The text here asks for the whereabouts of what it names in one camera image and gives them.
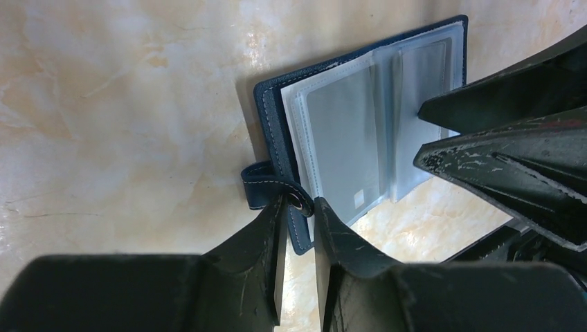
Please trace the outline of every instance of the marble surface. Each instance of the marble surface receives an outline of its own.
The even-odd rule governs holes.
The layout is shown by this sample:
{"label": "marble surface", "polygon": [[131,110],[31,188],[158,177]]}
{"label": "marble surface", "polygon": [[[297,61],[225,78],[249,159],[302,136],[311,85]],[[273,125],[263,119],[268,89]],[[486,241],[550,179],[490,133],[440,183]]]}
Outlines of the marble surface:
{"label": "marble surface", "polygon": [[[261,79],[466,14],[469,82],[587,24],[587,0],[0,1],[0,292],[55,252],[205,252],[246,225]],[[353,228],[439,261],[508,216],[434,178]],[[318,331],[314,253],[282,326]]]}

